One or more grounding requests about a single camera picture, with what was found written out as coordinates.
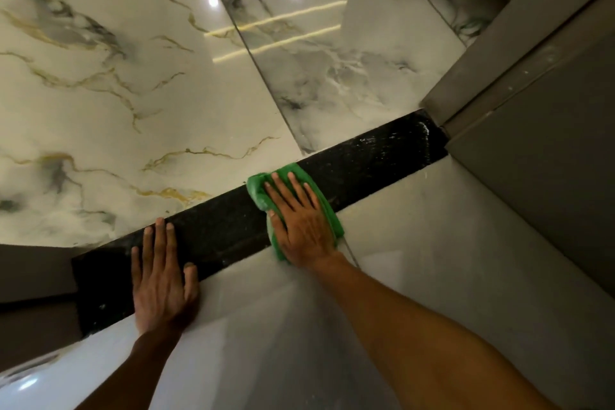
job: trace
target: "person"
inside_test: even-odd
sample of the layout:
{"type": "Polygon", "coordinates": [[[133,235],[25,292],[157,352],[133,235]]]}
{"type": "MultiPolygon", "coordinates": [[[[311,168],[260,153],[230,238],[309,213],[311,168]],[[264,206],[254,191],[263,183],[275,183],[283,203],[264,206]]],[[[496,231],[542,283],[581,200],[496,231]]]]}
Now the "person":
{"type": "MultiPolygon", "coordinates": [[[[385,287],[335,250],[333,234],[308,184],[288,174],[296,197],[273,174],[266,191],[288,260],[315,276],[340,305],[360,343],[404,409],[552,410],[557,407],[494,347],[456,322],[385,287]]],[[[182,285],[172,224],[157,219],[143,233],[142,263],[132,249],[139,338],[127,360],[78,410],[146,410],[167,358],[199,307],[196,266],[182,285]]]]}

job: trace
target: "green cloth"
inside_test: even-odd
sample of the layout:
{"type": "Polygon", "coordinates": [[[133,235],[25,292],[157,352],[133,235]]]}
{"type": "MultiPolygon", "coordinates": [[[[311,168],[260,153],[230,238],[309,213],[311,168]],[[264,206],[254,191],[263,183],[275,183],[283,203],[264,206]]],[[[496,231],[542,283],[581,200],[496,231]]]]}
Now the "green cloth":
{"type": "MultiPolygon", "coordinates": [[[[316,193],[316,196],[318,196],[320,207],[323,209],[323,212],[325,213],[325,217],[327,218],[327,221],[329,222],[329,226],[331,227],[331,230],[333,231],[335,244],[337,245],[338,238],[344,235],[344,229],[342,228],[342,224],[340,223],[340,220],[338,219],[338,217],[335,215],[335,212],[331,208],[331,204],[329,204],[329,202],[327,201],[327,198],[325,198],[325,195],[323,195],[320,189],[316,186],[316,184],[312,180],[312,177],[310,177],[295,162],[293,162],[292,164],[288,164],[282,168],[279,168],[275,172],[277,172],[278,175],[280,175],[280,178],[282,179],[284,184],[288,187],[288,189],[292,192],[292,194],[295,197],[297,195],[295,193],[295,189],[293,188],[293,184],[290,183],[290,181],[288,180],[289,172],[292,172],[295,174],[295,177],[297,177],[297,180],[299,181],[301,185],[303,185],[304,183],[309,184],[310,188],[314,191],[314,193],[316,193]]],[[[280,212],[278,207],[273,203],[273,201],[271,201],[271,198],[265,191],[265,187],[264,187],[265,182],[269,182],[275,188],[275,184],[273,182],[273,178],[271,177],[271,174],[267,174],[267,173],[252,175],[248,179],[248,181],[246,181],[245,186],[248,189],[248,193],[250,194],[250,197],[252,198],[254,203],[257,205],[258,209],[260,209],[261,211],[265,211],[265,212],[272,209],[275,211],[275,213],[278,216],[280,216],[281,220],[284,220],[282,213],[280,212]]],[[[280,250],[280,245],[278,244],[277,238],[275,237],[273,226],[271,225],[271,219],[269,218],[269,214],[267,215],[267,234],[269,235],[269,240],[271,241],[271,245],[273,246],[273,249],[275,250],[275,253],[277,254],[278,259],[280,260],[286,259],[286,257],[283,255],[282,251],[280,250]]]]}

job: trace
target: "floor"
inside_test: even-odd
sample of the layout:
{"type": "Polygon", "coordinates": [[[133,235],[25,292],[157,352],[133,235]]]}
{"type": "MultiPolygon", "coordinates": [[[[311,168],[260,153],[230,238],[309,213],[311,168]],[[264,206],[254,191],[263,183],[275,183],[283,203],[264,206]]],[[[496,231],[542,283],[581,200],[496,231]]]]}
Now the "floor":
{"type": "MultiPolygon", "coordinates": [[[[613,406],[615,300],[450,157],[338,215],[341,249],[365,272],[480,334],[562,408],[613,406]]],[[[271,248],[201,286],[152,409],[398,409],[338,308],[271,248]]],[[[0,387],[0,400],[70,410],[135,336],[122,320],[0,387]]]]}
{"type": "Polygon", "coordinates": [[[99,246],[401,117],[500,7],[0,0],[0,243],[99,246]]]}

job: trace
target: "pinky finger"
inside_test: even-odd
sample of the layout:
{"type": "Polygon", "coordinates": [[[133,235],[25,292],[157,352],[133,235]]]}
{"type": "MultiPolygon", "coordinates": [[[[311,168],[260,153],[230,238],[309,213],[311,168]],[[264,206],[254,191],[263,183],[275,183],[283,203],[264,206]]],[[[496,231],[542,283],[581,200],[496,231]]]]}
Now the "pinky finger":
{"type": "Polygon", "coordinates": [[[132,288],[139,289],[141,285],[141,262],[139,261],[139,248],[133,246],[130,251],[130,273],[132,275],[132,288]]]}
{"type": "Polygon", "coordinates": [[[314,209],[318,209],[320,211],[320,201],[316,193],[314,193],[312,187],[310,187],[307,183],[304,183],[303,186],[306,188],[307,196],[309,196],[310,201],[312,201],[312,206],[314,209]]]}

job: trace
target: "black granite strip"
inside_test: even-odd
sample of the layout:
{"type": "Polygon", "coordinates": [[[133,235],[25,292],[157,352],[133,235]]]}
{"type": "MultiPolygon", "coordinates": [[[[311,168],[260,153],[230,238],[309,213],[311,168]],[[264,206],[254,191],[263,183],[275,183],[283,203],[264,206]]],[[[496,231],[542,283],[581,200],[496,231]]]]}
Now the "black granite strip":
{"type": "MultiPolygon", "coordinates": [[[[442,131],[422,111],[412,112],[299,161],[334,211],[447,155],[442,131]]],[[[269,246],[265,214],[245,187],[179,212],[167,220],[178,235],[180,263],[194,262],[204,279],[269,246]]],[[[143,231],[73,258],[84,334],[132,314],[130,248],[143,231]]]]}

